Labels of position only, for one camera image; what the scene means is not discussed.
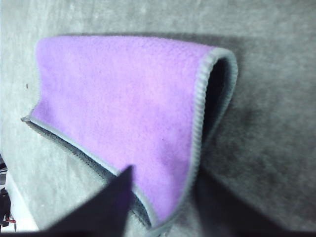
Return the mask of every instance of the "fleece fabric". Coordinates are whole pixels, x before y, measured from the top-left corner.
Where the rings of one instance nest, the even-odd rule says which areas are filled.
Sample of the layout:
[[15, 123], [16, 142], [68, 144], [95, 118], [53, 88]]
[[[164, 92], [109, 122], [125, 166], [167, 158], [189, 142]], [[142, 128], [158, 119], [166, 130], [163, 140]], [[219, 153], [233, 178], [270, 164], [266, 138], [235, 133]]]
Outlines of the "fleece fabric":
[[171, 39], [63, 36], [40, 40], [36, 57], [40, 100], [30, 120], [113, 174], [134, 165], [134, 190], [152, 225], [171, 218], [198, 168], [210, 72], [222, 57], [225, 110], [234, 55]]

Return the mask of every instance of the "folded cloth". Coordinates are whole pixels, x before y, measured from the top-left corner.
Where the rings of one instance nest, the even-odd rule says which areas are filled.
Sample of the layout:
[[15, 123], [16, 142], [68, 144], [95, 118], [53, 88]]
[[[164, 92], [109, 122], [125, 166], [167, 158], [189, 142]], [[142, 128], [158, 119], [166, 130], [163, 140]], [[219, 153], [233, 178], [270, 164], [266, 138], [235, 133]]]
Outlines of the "folded cloth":
[[193, 184], [212, 80], [224, 85], [213, 124], [232, 96], [234, 54], [172, 39], [62, 36], [40, 40], [36, 56], [40, 100], [30, 121], [114, 175], [134, 165], [134, 193], [161, 230]]

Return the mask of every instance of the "purple microfiber cloth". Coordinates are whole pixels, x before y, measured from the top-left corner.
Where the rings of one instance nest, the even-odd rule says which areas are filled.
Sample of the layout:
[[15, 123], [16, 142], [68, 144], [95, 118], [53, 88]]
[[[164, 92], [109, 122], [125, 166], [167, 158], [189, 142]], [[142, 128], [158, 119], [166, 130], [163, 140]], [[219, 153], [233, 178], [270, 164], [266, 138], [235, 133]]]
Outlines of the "purple microfiber cloth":
[[114, 175], [134, 165], [153, 229], [174, 219], [198, 169], [212, 69], [221, 61], [217, 124], [237, 79], [234, 54], [172, 39], [62, 36], [40, 40], [36, 57], [40, 100], [29, 120]]

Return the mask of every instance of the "white object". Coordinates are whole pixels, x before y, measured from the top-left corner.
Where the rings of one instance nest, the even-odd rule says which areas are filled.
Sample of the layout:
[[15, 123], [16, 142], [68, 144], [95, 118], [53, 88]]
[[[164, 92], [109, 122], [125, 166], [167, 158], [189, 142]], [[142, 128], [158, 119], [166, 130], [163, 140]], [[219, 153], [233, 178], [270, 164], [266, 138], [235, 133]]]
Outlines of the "white object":
[[[29, 209], [27, 208], [22, 195], [20, 194], [10, 172], [6, 174], [5, 189], [8, 191], [11, 200], [11, 214], [16, 221], [17, 232], [38, 231]], [[9, 223], [9, 226], [1, 228], [2, 233], [14, 232], [14, 223]]]

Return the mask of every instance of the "gray carpet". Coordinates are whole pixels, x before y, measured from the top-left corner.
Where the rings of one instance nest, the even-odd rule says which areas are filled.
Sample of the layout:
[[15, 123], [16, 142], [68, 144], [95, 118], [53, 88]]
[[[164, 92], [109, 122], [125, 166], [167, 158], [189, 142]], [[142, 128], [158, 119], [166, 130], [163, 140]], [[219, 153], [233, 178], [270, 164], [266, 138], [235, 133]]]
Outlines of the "gray carpet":
[[[1, 154], [40, 228], [104, 181], [20, 121], [38, 99], [35, 44], [113, 33], [232, 50], [237, 87], [203, 165], [285, 228], [316, 231], [316, 1], [2, 0]], [[170, 236], [200, 235], [195, 217], [189, 205]]]

